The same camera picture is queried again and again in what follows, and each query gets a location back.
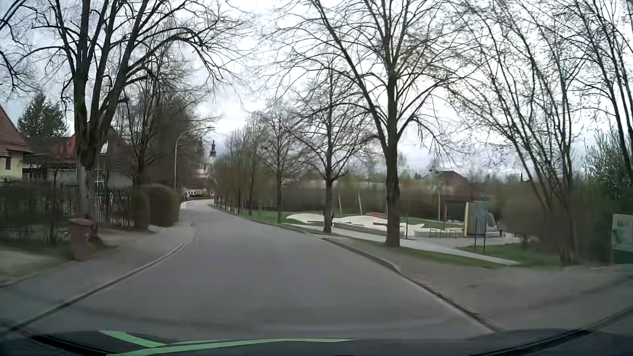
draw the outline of evergreen tree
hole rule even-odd
[[[18,120],[18,128],[29,136],[61,137],[68,132],[60,106],[47,101],[42,92],[35,95],[22,114]]]

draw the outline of hedge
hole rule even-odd
[[[169,227],[178,221],[180,196],[178,192],[162,184],[144,184],[141,190],[149,198],[149,223]]]

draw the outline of curb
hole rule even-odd
[[[8,333],[12,333],[12,332],[18,331],[19,329],[23,329],[23,328],[27,327],[29,324],[32,324],[33,322],[36,322],[36,321],[38,321],[38,320],[40,320],[42,318],[45,318],[45,317],[47,317],[47,316],[49,316],[49,315],[51,315],[51,314],[53,314],[53,313],[55,313],[55,312],[57,312],[57,311],[59,311],[61,309],[69,307],[70,305],[73,305],[74,303],[77,303],[77,302],[83,300],[84,298],[87,298],[88,296],[91,296],[91,295],[93,295],[93,294],[95,294],[97,292],[100,292],[100,291],[102,291],[102,290],[104,290],[104,289],[106,289],[106,288],[108,288],[108,287],[110,287],[110,286],[112,286],[112,285],[114,285],[116,283],[119,283],[120,281],[122,281],[124,279],[127,279],[128,277],[132,277],[133,275],[135,275],[135,274],[137,274],[139,272],[142,272],[142,271],[152,267],[153,265],[156,265],[159,262],[171,257],[172,255],[174,255],[178,251],[182,250],[185,246],[187,246],[193,240],[193,237],[196,235],[197,229],[196,229],[195,225],[193,224],[193,222],[191,222],[190,226],[193,227],[193,229],[191,230],[191,233],[183,240],[183,242],[178,244],[178,246],[173,248],[168,253],[166,253],[166,254],[158,257],[157,259],[155,259],[153,261],[150,261],[150,262],[148,262],[148,263],[146,263],[146,264],[144,264],[144,265],[142,265],[142,266],[140,266],[140,267],[138,267],[138,268],[136,268],[134,270],[131,270],[130,272],[128,272],[128,273],[126,273],[126,274],[124,274],[122,276],[116,277],[113,280],[105,282],[102,285],[100,285],[100,286],[98,286],[96,288],[93,288],[90,291],[86,291],[86,292],[80,293],[78,295],[75,295],[73,297],[70,297],[65,302],[63,302],[63,303],[61,303],[61,304],[59,304],[59,305],[57,305],[55,307],[51,307],[48,310],[46,310],[44,312],[41,312],[37,316],[31,317],[31,318],[27,319],[26,321],[21,321],[21,322],[19,322],[17,324],[14,323],[13,326],[8,327],[8,328],[0,331],[0,337],[5,336]]]
[[[384,267],[387,267],[388,269],[394,271],[395,273],[398,273],[400,276],[402,276],[403,278],[415,283],[417,286],[421,287],[422,289],[424,289],[425,291],[429,292],[430,294],[436,296],[437,298],[443,300],[444,302],[450,304],[452,307],[454,307],[455,309],[459,310],[460,312],[464,313],[465,315],[467,315],[468,317],[470,317],[471,319],[473,319],[474,321],[478,322],[479,324],[483,325],[485,328],[487,328],[490,331],[493,331],[495,333],[497,332],[501,332],[501,331],[505,331],[504,328],[502,328],[501,326],[497,325],[494,321],[482,316],[481,314],[477,313],[474,310],[470,310],[469,308],[465,307],[464,305],[462,305],[460,302],[457,302],[455,299],[445,295],[444,293],[435,290],[433,288],[431,288],[428,284],[422,283],[420,281],[416,281],[412,278],[407,277],[406,275],[404,275],[401,272],[401,269],[399,266],[397,266],[396,264],[393,264],[387,260],[384,260],[383,258],[380,257],[376,257],[374,255],[371,255],[367,252],[361,251],[357,248],[353,248],[350,247],[348,245],[342,244],[342,243],[338,243],[335,241],[332,241],[328,238],[322,238],[320,236],[314,236],[318,239],[322,239],[325,240],[329,243],[332,243],[333,245],[336,246],[340,246],[346,250],[352,251],[354,253],[357,253],[363,257],[367,257],[370,260],[377,262],[380,265],[383,265]]]
[[[356,248],[353,248],[353,247],[350,247],[348,245],[342,244],[340,242],[331,240],[329,238],[325,238],[325,237],[322,238],[320,236],[315,236],[315,235],[312,235],[312,236],[314,236],[314,237],[316,237],[318,239],[322,239],[324,241],[327,241],[327,242],[329,242],[329,243],[331,243],[333,245],[336,245],[338,247],[342,247],[342,248],[344,248],[346,250],[352,251],[352,252],[354,252],[354,253],[356,253],[358,255],[361,255],[363,257],[369,258],[370,260],[372,260],[372,261],[374,261],[374,262],[376,262],[376,263],[378,263],[380,265],[383,265],[384,267],[387,267],[388,269],[391,269],[395,273],[397,273],[400,276],[402,276],[402,272],[401,272],[400,266],[398,266],[398,265],[396,265],[396,264],[394,264],[394,263],[392,263],[390,261],[387,261],[387,260],[385,260],[383,258],[380,258],[380,257],[376,257],[374,255],[371,255],[371,254],[367,253],[367,252],[364,252],[364,251],[361,251],[361,250],[357,250]]]

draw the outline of sidewalk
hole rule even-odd
[[[90,260],[67,262],[0,289],[0,334],[10,330],[11,326],[28,323],[131,276],[176,252],[195,233],[195,227],[182,220]]]
[[[319,231],[323,230],[323,227],[320,227],[320,226],[309,226],[309,225],[299,225],[299,224],[287,224],[287,225],[304,227],[304,228],[307,228],[307,229],[314,229],[314,230],[319,230]],[[368,233],[365,233],[365,232],[341,229],[340,227],[332,227],[332,232],[334,232],[336,234],[339,234],[339,235],[350,236],[350,237],[356,238],[356,239],[363,239],[363,240],[369,240],[369,241],[378,241],[378,242],[384,242],[385,241],[385,237],[381,236],[381,235],[368,234]],[[453,239],[453,238],[443,238],[443,239],[446,239],[446,240],[461,240],[461,238],[455,238],[455,239]],[[469,258],[474,258],[474,259],[477,259],[477,260],[484,260],[484,261],[493,262],[495,264],[501,264],[501,265],[518,265],[518,264],[520,264],[519,262],[511,261],[511,260],[505,260],[503,258],[492,257],[492,256],[485,256],[485,255],[480,255],[478,253],[472,253],[472,252],[457,250],[456,248],[453,248],[453,246],[444,246],[444,245],[440,245],[439,243],[430,242],[429,240],[435,240],[435,239],[432,239],[432,238],[400,239],[400,246],[414,248],[416,250],[431,251],[431,252],[438,252],[438,253],[446,253],[448,255],[469,257]],[[463,240],[464,241],[455,241],[453,244],[455,246],[464,245],[464,243],[467,244],[465,246],[472,245],[472,241],[473,241],[472,239],[464,238]]]
[[[485,269],[424,260],[355,239],[319,237],[396,265],[404,277],[498,329],[581,328],[633,306],[633,281],[619,267]]]

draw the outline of sign board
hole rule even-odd
[[[616,250],[633,252],[633,215],[613,214],[611,247]]]

